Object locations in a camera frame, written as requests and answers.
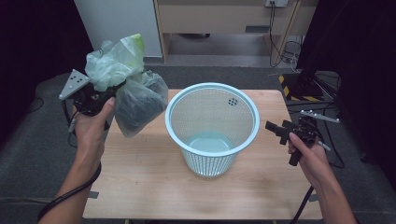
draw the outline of forearm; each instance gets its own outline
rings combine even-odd
[[[92,161],[89,163],[91,164],[87,165],[83,160],[75,160],[56,198],[80,187],[93,177],[99,163]],[[90,190],[91,186],[88,186],[76,195],[57,204],[42,217],[40,223],[80,223]]]
[[[320,210],[325,223],[357,223],[347,198],[334,176],[320,181],[314,188],[319,197]]]

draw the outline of light blue plastic basket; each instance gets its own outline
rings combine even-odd
[[[242,91],[208,82],[179,92],[166,108],[165,125],[190,169],[215,177],[224,174],[253,141],[260,117]]]

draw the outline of black backdrop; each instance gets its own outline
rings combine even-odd
[[[74,1],[0,1],[0,146],[26,114],[36,85],[83,71],[91,51]]]
[[[366,159],[380,165],[394,189],[395,41],[395,1],[319,1],[297,64],[311,72],[306,76],[317,70],[339,74],[341,115]]]

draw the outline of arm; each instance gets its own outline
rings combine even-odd
[[[303,156],[300,166],[316,190],[320,210],[326,223],[357,223],[349,207],[347,198],[332,172],[324,148],[313,145],[308,148],[294,133],[290,133],[289,153],[298,148]]]
[[[114,98],[110,98],[95,117],[79,115],[76,124],[78,149],[76,157],[64,183],[56,197],[86,183],[96,172],[100,159],[105,151],[103,140],[105,122],[114,108]],[[39,223],[79,223],[82,219],[85,204],[91,187],[57,204],[44,215]]]

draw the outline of green plastic bag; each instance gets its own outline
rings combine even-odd
[[[144,71],[144,51],[140,34],[124,37],[117,44],[104,41],[99,50],[87,55],[85,72],[96,91],[105,91]]]
[[[124,37],[119,43],[104,41],[87,55],[85,72],[96,91],[123,84],[116,92],[114,117],[125,137],[133,137],[157,118],[168,105],[163,78],[144,68],[141,35]]]

